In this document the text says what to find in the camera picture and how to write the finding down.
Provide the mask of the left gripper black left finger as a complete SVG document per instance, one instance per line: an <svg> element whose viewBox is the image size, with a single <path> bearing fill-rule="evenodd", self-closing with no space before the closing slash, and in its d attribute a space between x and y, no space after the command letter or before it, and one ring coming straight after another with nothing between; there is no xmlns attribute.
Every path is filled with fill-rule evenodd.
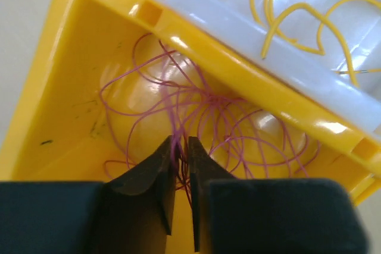
<svg viewBox="0 0 381 254"><path fill-rule="evenodd" d="M4 181L2 253L164 253L175 177L171 139L108 183Z"/></svg>

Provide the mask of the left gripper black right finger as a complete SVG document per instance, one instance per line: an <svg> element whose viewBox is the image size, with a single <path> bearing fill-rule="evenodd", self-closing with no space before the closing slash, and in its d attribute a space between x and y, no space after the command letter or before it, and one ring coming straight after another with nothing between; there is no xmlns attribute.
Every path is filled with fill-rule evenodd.
<svg viewBox="0 0 381 254"><path fill-rule="evenodd" d="M365 253L345 189L325 178L238 179L188 140L194 248L199 253Z"/></svg>

